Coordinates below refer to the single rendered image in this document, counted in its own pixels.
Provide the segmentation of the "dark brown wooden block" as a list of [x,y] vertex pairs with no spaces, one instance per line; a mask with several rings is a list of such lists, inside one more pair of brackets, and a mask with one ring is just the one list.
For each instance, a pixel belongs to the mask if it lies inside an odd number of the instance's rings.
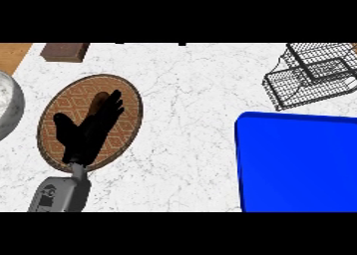
[[82,63],[89,43],[48,43],[40,56],[48,62]]

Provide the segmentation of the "brown oval woven tray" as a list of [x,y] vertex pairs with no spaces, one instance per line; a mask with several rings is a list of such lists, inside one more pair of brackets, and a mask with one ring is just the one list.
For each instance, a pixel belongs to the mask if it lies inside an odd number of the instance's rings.
[[73,82],[51,100],[37,125],[37,147],[48,164],[58,170],[70,172],[70,166],[62,162],[64,146],[57,140],[54,114],[64,113],[79,125],[85,120],[92,99],[99,92],[122,92],[125,111],[108,136],[93,163],[88,170],[96,170],[110,164],[129,148],[139,132],[144,117],[144,103],[133,84],[122,77],[110,74],[88,76]]

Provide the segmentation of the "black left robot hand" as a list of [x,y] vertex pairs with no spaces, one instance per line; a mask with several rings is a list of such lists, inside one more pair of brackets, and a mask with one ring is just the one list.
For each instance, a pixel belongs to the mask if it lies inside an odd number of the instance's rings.
[[79,125],[65,114],[54,114],[57,140],[65,147],[64,163],[79,163],[82,166],[92,164],[123,111],[122,92],[114,90],[111,94],[96,93]]

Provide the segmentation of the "pale wooden board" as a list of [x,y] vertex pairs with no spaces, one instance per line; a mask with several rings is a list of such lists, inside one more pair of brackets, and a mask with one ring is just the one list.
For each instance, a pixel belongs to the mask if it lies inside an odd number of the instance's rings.
[[9,76],[23,62],[31,48],[31,43],[0,43],[0,71]]

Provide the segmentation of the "blue tray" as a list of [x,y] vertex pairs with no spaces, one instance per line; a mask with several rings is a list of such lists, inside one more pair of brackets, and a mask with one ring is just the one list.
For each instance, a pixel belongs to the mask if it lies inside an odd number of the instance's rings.
[[357,118],[246,112],[234,143],[244,212],[357,212]]

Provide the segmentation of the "white marble bowl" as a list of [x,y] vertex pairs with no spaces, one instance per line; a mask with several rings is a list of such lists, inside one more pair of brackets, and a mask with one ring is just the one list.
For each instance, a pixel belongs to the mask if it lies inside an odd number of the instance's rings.
[[23,118],[25,99],[14,78],[0,71],[0,140],[14,131]]

